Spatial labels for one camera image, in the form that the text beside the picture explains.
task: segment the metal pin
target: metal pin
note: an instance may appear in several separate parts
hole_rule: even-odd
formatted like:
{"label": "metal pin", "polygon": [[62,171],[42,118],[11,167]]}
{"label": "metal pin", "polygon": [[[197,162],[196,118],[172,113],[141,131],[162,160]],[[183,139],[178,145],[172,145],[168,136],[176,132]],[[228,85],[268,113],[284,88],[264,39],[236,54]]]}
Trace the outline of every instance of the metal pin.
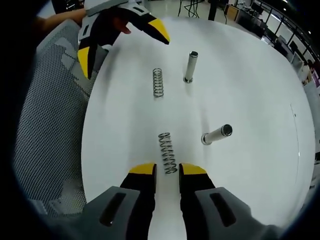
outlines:
{"label": "metal pin", "polygon": [[183,78],[184,82],[187,84],[192,83],[193,81],[193,75],[194,75],[197,59],[198,59],[198,53],[196,51],[190,52],[188,65],[186,67],[186,72]]}
{"label": "metal pin", "polygon": [[229,124],[223,125],[213,132],[203,134],[201,137],[201,142],[204,145],[210,145],[214,141],[218,141],[220,139],[231,136],[232,131],[232,126],[230,126]]}

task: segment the floor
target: floor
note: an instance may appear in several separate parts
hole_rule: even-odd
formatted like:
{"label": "floor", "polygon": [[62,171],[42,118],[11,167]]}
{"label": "floor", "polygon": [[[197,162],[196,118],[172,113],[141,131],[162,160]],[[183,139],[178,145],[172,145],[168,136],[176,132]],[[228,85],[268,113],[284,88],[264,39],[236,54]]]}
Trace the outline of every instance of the floor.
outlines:
{"label": "floor", "polygon": [[[187,6],[190,4],[189,0],[184,0],[182,2],[181,6],[181,12],[180,17],[189,17],[188,10],[184,8],[184,6]],[[180,6],[180,0],[153,0],[153,1],[146,1],[144,2],[145,7],[151,11],[151,13],[158,17],[158,18],[164,18],[164,17],[177,17],[179,12],[179,6]],[[210,3],[207,1],[203,1],[198,3],[197,13],[199,15],[199,18],[201,19],[208,19],[210,10]],[[227,19],[224,15],[224,11],[221,9],[217,9],[215,19],[216,22],[227,24],[229,26],[233,26],[237,29],[243,30],[253,36],[256,37],[252,32],[249,32],[239,24],[235,23],[233,20]]]}

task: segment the metal spring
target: metal spring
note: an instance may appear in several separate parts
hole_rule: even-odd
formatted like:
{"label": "metal spring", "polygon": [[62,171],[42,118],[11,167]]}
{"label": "metal spring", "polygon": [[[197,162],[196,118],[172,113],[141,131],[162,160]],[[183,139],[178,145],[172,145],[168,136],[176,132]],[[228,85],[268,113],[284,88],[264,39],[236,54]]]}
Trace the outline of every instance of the metal spring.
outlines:
{"label": "metal spring", "polygon": [[163,83],[161,68],[153,69],[152,77],[153,77],[153,96],[155,98],[162,97],[164,95],[164,83]]}
{"label": "metal spring", "polygon": [[173,174],[177,169],[177,164],[175,160],[174,150],[172,148],[170,132],[164,132],[159,134],[159,142],[161,147],[162,160],[164,165],[164,171],[166,174]]}

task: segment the mesh chair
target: mesh chair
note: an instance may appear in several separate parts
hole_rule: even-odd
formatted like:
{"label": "mesh chair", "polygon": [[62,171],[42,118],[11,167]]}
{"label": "mesh chair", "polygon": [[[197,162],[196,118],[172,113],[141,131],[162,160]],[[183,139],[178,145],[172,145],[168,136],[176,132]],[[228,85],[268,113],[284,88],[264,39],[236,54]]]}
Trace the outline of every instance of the mesh chair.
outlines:
{"label": "mesh chair", "polygon": [[81,140],[89,96],[78,62],[79,26],[67,20],[37,47],[23,104],[13,166],[26,197],[50,218],[73,217],[86,204]]}

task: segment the white table surface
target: white table surface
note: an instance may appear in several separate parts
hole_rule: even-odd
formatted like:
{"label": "white table surface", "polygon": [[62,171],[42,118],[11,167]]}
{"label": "white table surface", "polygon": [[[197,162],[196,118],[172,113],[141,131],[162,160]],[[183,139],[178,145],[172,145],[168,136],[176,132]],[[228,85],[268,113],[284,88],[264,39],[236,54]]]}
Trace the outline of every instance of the white table surface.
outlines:
{"label": "white table surface", "polygon": [[[284,56],[231,26],[165,18],[169,45],[129,24],[94,84],[82,135],[82,178],[89,202],[120,186],[131,167],[156,162],[149,239],[186,239],[178,172],[164,174],[158,135],[171,133],[177,163],[206,169],[249,205],[263,224],[284,227],[309,189],[315,154],[310,107]],[[190,51],[199,54],[193,83],[183,82]],[[152,70],[161,68],[164,98],[154,99]],[[229,138],[205,146],[201,135],[223,124]]]}

